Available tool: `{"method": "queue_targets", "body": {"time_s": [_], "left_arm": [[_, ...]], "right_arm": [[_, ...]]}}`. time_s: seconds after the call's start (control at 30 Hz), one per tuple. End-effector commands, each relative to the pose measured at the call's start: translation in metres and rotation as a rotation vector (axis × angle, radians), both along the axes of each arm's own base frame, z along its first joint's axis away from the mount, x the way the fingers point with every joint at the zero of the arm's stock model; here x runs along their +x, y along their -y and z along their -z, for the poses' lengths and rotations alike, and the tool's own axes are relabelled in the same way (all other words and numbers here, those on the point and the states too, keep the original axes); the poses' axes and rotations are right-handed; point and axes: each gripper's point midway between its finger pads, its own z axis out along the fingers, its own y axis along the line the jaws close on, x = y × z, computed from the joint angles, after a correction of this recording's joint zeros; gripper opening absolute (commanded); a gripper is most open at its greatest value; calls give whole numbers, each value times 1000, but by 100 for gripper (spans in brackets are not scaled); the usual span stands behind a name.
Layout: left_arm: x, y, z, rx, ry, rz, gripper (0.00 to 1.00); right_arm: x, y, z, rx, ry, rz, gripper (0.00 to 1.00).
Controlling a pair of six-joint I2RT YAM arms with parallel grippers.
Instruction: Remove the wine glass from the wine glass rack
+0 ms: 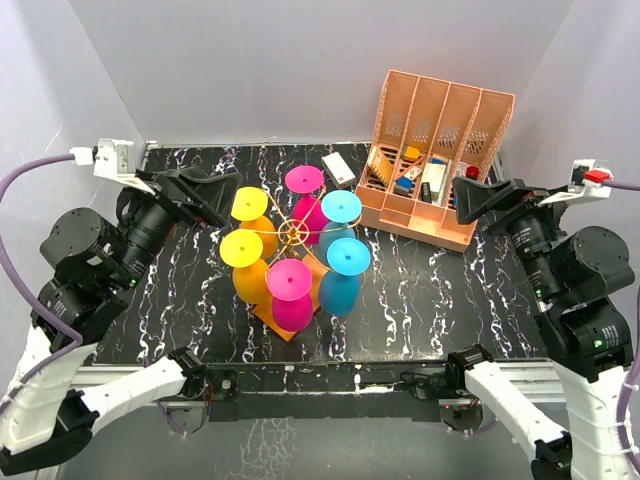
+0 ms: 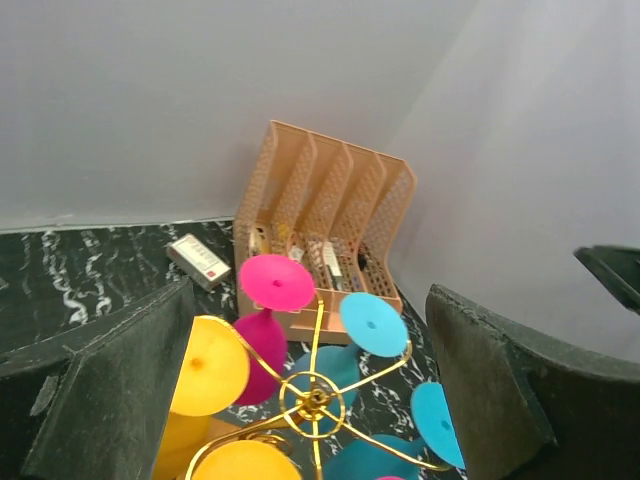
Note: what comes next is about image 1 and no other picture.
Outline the yellow wine glass back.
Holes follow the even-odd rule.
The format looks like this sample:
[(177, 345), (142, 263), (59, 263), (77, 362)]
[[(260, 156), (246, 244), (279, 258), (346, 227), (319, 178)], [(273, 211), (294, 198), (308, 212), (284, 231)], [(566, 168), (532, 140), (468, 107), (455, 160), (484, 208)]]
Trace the yellow wine glass back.
[(266, 210), (269, 198), (264, 190), (246, 186), (237, 190), (231, 216), (240, 222), (241, 229), (255, 231), (263, 243), (262, 259), (271, 257), (277, 250), (278, 237)]

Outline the yellow wine glass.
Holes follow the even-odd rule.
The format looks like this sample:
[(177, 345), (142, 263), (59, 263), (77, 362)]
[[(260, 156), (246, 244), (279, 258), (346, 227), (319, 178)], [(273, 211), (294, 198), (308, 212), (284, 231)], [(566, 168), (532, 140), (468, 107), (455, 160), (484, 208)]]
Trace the yellow wine glass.
[(240, 222), (241, 229), (255, 231), (263, 243), (262, 259), (271, 257), (277, 250), (278, 237), (266, 210), (269, 198), (264, 190), (246, 186), (237, 190), (231, 216)]
[(220, 256), (232, 268), (232, 283), (238, 297), (252, 305), (265, 301), (270, 292), (262, 258), (263, 241), (253, 231), (237, 229), (227, 234), (220, 244)]

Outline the yellow wine glass front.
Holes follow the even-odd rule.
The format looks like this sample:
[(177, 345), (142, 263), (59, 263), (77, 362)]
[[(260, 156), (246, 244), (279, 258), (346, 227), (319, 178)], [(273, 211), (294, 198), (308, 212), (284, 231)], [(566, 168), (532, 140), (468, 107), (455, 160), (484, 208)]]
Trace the yellow wine glass front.
[(238, 297), (252, 305), (265, 301), (270, 292), (262, 258), (263, 241), (253, 231), (237, 229), (227, 234), (220, 244), (220, 256), (232, 268), (232, 283)]

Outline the blue wine glass front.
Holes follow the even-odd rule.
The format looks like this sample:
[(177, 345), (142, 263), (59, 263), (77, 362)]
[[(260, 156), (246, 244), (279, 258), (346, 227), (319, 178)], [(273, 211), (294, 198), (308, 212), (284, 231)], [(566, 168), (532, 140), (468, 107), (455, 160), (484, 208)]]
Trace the blue wine glass front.
[(329, 246), (326, 257), (330, 270), (320, 283), (320, 306), (332, 316), (344, 316), (355, 308), (360, 276), (369, 268), (371, 254), (361, 241), (340, 238)]

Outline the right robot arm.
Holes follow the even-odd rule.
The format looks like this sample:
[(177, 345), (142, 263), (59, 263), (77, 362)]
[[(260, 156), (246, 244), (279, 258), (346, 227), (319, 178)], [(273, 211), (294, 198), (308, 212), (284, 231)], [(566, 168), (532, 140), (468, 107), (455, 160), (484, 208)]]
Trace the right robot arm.
[(611, 295), (634, 282), (629, 250), (613, 231), (587, 226), (565, 233), (575, 204), (604, 200), (610, 176), (591, 170), (579, 185), (529, 187), (518, 179), (485, 185), (457, 177), (456, 215), (469, 224), (489, 212), (486, 232), (511, 241), (531, 287), (535, 322), (560, 380), (569, 419), (562, 427), (515, 387), (481, 346), (452, 353), (447, 388), (473, 395), (510, 432), (536, 479), (635, 479), (639, 450), (628, 404), (639, 375), (639, 342)]

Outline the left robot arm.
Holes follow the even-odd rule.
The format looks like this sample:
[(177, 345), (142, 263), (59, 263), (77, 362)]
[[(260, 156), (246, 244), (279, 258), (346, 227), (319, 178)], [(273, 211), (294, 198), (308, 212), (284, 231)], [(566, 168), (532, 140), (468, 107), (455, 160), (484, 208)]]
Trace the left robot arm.
[(186, 347), (97, 387), (72, 381), (179, 225), (221, 228), (230, 218), (242, 175), (198, 167), (138, 172), (125, 187), (114, 221), (75, 208), (52, 226), (40, 247), (53, 278), (31, 313), (27, 345), (1, 404), (1, 470), (16, 475), (73, 458), (106, 425), (150, 402), (194, 399), (206, 387), (204, 365)]

